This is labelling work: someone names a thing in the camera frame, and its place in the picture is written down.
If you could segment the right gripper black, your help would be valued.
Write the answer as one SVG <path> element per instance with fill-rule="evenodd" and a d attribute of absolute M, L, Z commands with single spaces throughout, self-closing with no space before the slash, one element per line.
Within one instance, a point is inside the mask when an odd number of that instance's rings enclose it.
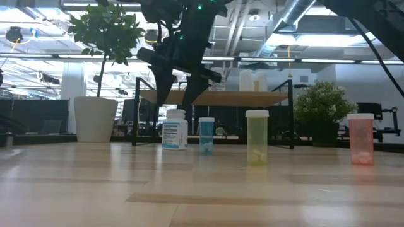
<path fill-rule="evenodd" d="M 182 104 L 187 106 L 208 87 L 208 80 L 220 82 L 221 75 L 202 65 L 205 49 L 211 46 L 209 36 L 216 13 L 188 12 L 181 21 L 179 32 L 166 38 L 155 50 L 140 48 L 137 58 L 151 64 L 155 77 L 157 105 L 162 106 L 176 76 L 173 70 L 193 74 L 187 78 L 187 88 Z"/>

